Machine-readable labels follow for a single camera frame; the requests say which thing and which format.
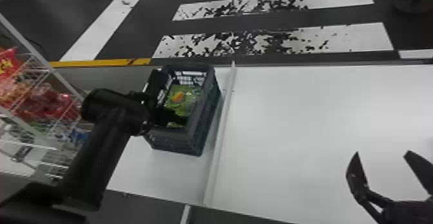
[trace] yellow line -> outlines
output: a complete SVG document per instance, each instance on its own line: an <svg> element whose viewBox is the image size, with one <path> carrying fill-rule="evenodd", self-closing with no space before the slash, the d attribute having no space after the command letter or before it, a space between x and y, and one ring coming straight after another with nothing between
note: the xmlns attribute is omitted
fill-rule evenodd
<svg viewBox="0 0 433 224"><path fill-rule="evenodd" d="M71 67L113 67L113 66L138 66L150 64L151 58L143 59L105 59L93 61L67 61L50 62L54 68Z"/></svg>

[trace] white table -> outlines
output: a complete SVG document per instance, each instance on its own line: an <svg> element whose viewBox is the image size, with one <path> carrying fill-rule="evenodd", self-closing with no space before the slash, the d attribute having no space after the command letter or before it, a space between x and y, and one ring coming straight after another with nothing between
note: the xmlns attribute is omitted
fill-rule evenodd
<svg viewBox="0 0 433 224"><path fill-rule="evenodd" d="M217 69L234 92L201 158L134 138L109 189L287 222L374 223L344 177L360 151L375 191L427 197L403 155L433 161L433 66L237 68L226 80L235 71Z"/></svg>

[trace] wire rack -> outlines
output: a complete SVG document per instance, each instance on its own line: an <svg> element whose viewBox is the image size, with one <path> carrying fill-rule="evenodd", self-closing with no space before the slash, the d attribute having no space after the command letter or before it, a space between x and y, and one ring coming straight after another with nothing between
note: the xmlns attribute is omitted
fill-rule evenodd
<svg viewBox="0 0 433 224"><path fill-rule="evenodd" d="M22 65L0 80L0 89L6 95L0 98L0 153L11 162L27 166L24 175L53 183L63 177L80 149L82 142L78 144L74 136L88 133L92 125L81 119L82 97L68 91L54 71L32 54L16 58ZM52 87L61 100L55 110L47 111L33 100L34 92L43 87Z"/></svg>
<svg viewBox="0 0 433 224"><path fill-rule="evenodd" d="M13 62L0 57L0 172L55 184L93 126L81 119L84 96L1 14L0 35L0 53L15 46ZM43 88L54 106L33 98Z"/></svg>

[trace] red product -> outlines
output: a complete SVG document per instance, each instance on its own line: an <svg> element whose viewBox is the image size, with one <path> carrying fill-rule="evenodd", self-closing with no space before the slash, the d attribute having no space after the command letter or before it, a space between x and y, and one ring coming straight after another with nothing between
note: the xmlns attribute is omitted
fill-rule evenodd
<svg viewBox="0 0 433 224"><path fill-rule="evenodd" d="M48 118L58 119L63 117L63 120L74 121L79 116L79 111L77 106L72 105L73 101L71 97L67 94L60 94L58 99L62 102L61 107L46 109L44 112L45 116Z"/></svg>
<svg viewBox="0 0 433 224"><path fill-rule="evenodd" d="M30 94L30 98L41 103L44 107L50 109L58 109L64 105L60 94L54 90L50 83L43 83L38 88L35 88Z"/></svg>
<svg viewBox="0 0 433 224"><path fill-rule="evenodd" d="M0 80L7 79L20 69L22 63L16 58L16 49L0 51Z"/></svg>

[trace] green vegetable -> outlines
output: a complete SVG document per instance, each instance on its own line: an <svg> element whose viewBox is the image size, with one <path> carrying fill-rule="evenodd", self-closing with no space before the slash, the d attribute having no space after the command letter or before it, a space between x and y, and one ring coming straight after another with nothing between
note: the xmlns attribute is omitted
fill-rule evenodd
<svg viewBox="0 0 433 224"><path fill-rule="evenodd" d="M180 117L189 117L196 102L200 98L200 86L184 86L174 84L171 86L164 107L172 109ZM178 124L170 122L169 127L179 127Z"/></svg>

